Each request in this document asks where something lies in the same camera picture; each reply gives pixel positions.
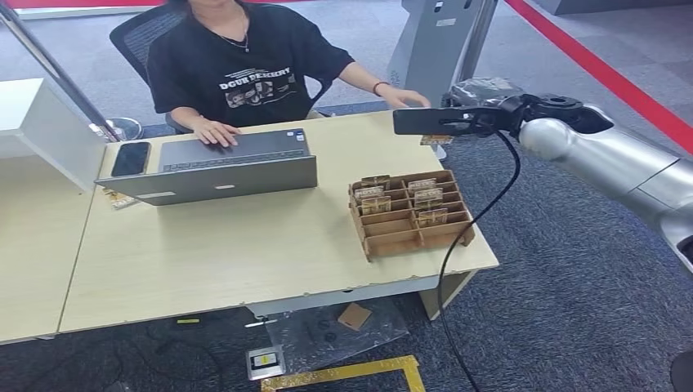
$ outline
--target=woman's hand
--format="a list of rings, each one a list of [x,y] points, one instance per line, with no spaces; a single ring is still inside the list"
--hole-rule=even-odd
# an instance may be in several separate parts
[[[215,145],[216,143],[224,147],[238,145],[234,135],[239,135],[241,131],[236,127],[218,121],[210,121],[202,116],[191,121],[190,125],[193,133],[206,145]]]
[[[413,103],[424,108],[431,107],[431,102],[416,91],[401,90],[389,84],[381,84],[375,88],[375,92],[377,92],[377,94],[393,109],[408,108],[408,103]]]

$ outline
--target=printed graphic on t-shirt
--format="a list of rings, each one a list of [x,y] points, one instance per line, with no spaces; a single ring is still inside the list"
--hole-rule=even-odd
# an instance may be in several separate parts
[[[297,92],[296,77],[291,68],[278,71],[244,69],[225,75],[229,81],[220,83],[230,108],[243,105],[259,106],[282,100]]]

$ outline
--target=light wood desk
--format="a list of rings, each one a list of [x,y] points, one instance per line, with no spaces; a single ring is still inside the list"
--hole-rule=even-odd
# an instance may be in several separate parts
[[[57,333],[91,201],[38,156],[0,159],[0,341]]]
[[[361,177],[440,170],[417,136],[396,136],[391,113],[359,114],[245,128],[246,133],[302,127],[318,157],[319,187],[166,207],[140,203],[113,211],[95,193],[61,332],[235,306],[306,307],[436,285],[445,249],[368,263],[347,207],[347,186]],[[160,145],[148,140],[148,172]],[[118,145],[109,145],[102,176]],[[473,271],[498,264],[477,230],[458,247],[445,287],[450,299]],[[342,295],[342,300],[329,296]],[[424,303],[435,316],[432,292]]]

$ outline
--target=black t-shirt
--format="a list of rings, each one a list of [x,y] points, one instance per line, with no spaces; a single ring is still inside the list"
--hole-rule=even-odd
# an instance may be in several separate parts
[[[234,127],[301,120],[312,106],[304,77],[332,82],[354,61],[295,11],[243,7],[250,19],[244,42],[188,15],[152,43],[147,73],[157,113],[187,106]]]

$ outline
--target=cable on floor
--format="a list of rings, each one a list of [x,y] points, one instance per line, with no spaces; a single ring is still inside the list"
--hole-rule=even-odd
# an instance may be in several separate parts
[[[146,354],[142,351],[139,345],[135,343],[132,339],[127,339],[127,338],[109,338],[109,339],[102,339],[98,341],[94,341],[91,344],[87,345],[86,347],[72,353],[71,355],[68,355],[66,358],[62,359],[61,361],[58,362],[53,367],[50,367],[47,369],[45,372],[42,372],[38,376],[36,376],[34,379],[32,379],[29,384],[23,389],[23,392],[32,392],[36,390],[36,386],[49,377],[51,374],[55,373],[56,371],[64,368],[65,366],[69,365],[70,363],[74,362],[76,358],[84,354],[88,351],[94,350],[100,345],[103,345],[105,343],[110,343],[112,345],[112,355],[118,362],[118,371],[116,372],[116,377],[115,379],[111,380],[108,384],[105,384],[101,388],[101,390],[106,390],[109,388],[109,386],[115,384],[117,381],[121,381],[121,378],[124,373],[124,362],[123,362],[123,357],[121,354],[118,352],[118,344],[125,344],[128,347],[130,347],[136,354],[142,359],[142,362],[151,370],[153,373],[160,375],[164,378],[167,378],[169,380],[173,381],[186,381],[186,382],[200,382],[200,381],[206,381],[209,380],[213,377],[218,378],[219,382],[217,383],[218,385],[218,390],[220,392],[224,391],[225,388],[225,382],[224,382],[224,375],[223,375],[223,367],[221,365],[221,361],[217,358],[214,353],[208,349],[207,347],[204,347],[203,345],[198,345],[189,341],[184,341],[182,339],[178,339],[175,337],[156,337],[154,336],[149,328],[146,330],[146,335],[149,339],[153,341],[157,341],[161,343],[158,347],[158,349],[155,351],[157,354],[164,354],[165,351],[171,346],[171,345],[184,345],[188,346],[197,350],[202,350],[214,363],[215,370],[208,373],[208,374],[203,374],[202,376],[197,376],[197,377],[184,377],[184,376],[179,376],[177,374],[174,374],[172,372],[166,372],[165,370],[159,369],[155,365],[152,364],[152,362],[147,358]]]
[[[459,352],[459,349],[457,345],[455,344],[454,338],[452,336],[452,332],[450,331],[449,325],[447,320],[445,319],[445,307],[443,306],[443,277],[445,276],[445,267],[448,265],[448,261],[450,259],[450,255],[452,254],[453,250],[455,247],[458,245],[459,240],[464,236],[464,234],[476,223],[478,222],[484,215],[486,215],[486,212],[488,212],[491,208],[493,208],[496,203],[512,188],[512,186],[515,184],[515,181],[517,180],[517,177],[520,176],[520,155],[517,153],[517,150],[515,149],[515,146],[512,145],[510,140],[500,131],[496,131],[495,129],[488,127],[490,131],[492,131],[496,136],[500,138],[500,140],[503,141],[503,143],[506,145],[507,149],[510,151],[510,154],[512,154],[512,158],[515,161],[515,171],[512,173],[512,177],[510,180],[507,182],[505,187],[496,195],[496,197],[491,200],[491,202],[484,207],[483,210],[477,215],[474,219],[472,219],[472,222],[470,222],[469,225],[465,226],[462,230],[460,230],[459,234],[457,237],[454,239],[454,241],[450,244],[450,247],[448,248],[447,253],[445,253],[445,258],[443,259],[443,265],[440,267],[440,274],[438,275],[438,287],[436,289],[436,295],[438,297],[438,310],[440,312],[440,320],[443,323],[443,329],[445,330],[445,335],[448,338],[448,342],[450,344],[450,348],[453,351],[453,354],[455,358],[457,359],[457,362],[461,369],[464,372],[464,375],[467,377],[469,380],[469,384],[472,385],[472,388],[474,389],[475,392],[481,392],[479,389],[479,385],[476,383],[474,380],[474,377],[472,376],[472,373],[469,372],[469,368],[467,368],[467,365],[464,362],[464,358]]]

